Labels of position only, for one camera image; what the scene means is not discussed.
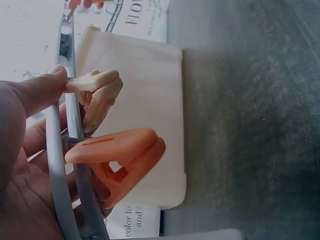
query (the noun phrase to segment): gray plastic strip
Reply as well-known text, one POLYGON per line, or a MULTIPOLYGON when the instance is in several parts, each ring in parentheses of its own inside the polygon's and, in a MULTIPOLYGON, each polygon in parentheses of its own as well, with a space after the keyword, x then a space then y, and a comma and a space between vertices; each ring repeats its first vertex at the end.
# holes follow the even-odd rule
MULTIPOLYGON (((76 77, 76 60, 75 60, 75 42, 74 42, 74 18, 70 22, 63 22, 70 28, 71 45, 69 46, 69 70, 72 78, 76 77)), ((77 139, 79 142, 84 140, 84 134, 81 128, 81 116, 79 102, 74 93, 65 94, 66 118, 69 137, 77 139)), ((81 201, 81 207, 84 217, 89 228, 86 233, 90 237, 96 237, 98 240, 109 240, 104 219, 102 217, 99 203, 96 199, 91 186, 91 170, 85 164, 74 164, 76 185, 81 201)))
POLYGON ((77 227, 66 177, 62 151, 59 103, 50 106, 46 114, 46 150, 54 208, 66 240, 81 239, 77 227))

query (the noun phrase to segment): beige clip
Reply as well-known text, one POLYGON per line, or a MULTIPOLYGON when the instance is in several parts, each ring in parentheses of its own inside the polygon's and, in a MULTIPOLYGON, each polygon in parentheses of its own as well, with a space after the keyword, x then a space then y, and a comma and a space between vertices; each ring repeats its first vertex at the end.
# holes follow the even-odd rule
POLYGON ((82 123, 85 133, 100 126, 122 87, 123 82, 116 70, 102 72, 94 70, 66 83, 65 92, 75 93, 85 110, 82 123))

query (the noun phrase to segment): cream cloth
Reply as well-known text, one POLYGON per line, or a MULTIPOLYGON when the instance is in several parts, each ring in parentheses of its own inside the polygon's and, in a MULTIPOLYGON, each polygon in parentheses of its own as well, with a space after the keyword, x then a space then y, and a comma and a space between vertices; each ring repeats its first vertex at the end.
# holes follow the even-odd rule
POLYGON ((94 137, 137 127, 153 128, 166 143, 154 169, 121 201, 179 205, 186 192, 182 52, 176 47, 87 27, 76 49, 78 76, 117 70, 123 88, 94 137))

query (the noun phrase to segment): gray plastic hanger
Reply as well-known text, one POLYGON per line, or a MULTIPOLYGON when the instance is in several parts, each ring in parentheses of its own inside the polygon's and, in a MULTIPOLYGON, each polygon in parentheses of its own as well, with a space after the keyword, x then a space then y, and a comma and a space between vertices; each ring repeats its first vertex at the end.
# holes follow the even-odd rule
MULTIPOLYGON (((76 77, 74 20, 66 21, 64 15, 61 21, 59 51, 56 54, 56 63, 62 64, 68 72, 69 78, 76 77)), ((76 185, 81 201, 81 207, 86 222, 86 229, 79 231, 74 215, 72 201, 67 183, 63 148, 69 144, 84 140, 81 128, 79 103, 74 93, 65 94, 67 113, 68 136, 61 136, 59 103, 48 108, 46 113, 46 149, 48 157, 49 175, 53 203, 58 224, 66 240, 109 240, 109 235, 103 220, 100 206, 91 186, 91 171, 85 164, 74 164, 76 185)), ((162 240, 244 240, 237 230, 214 231, 207 233, 190 234, 175 237, 161 237, 162 240)))

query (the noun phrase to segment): white paper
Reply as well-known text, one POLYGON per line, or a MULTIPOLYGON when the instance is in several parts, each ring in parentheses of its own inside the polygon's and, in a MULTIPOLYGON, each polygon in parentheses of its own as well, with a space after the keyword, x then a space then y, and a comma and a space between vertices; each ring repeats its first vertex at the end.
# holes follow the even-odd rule
POLYGON ((160 208, 117 204, 106 218, 106 229, 111 239, 158 237, 160 208))

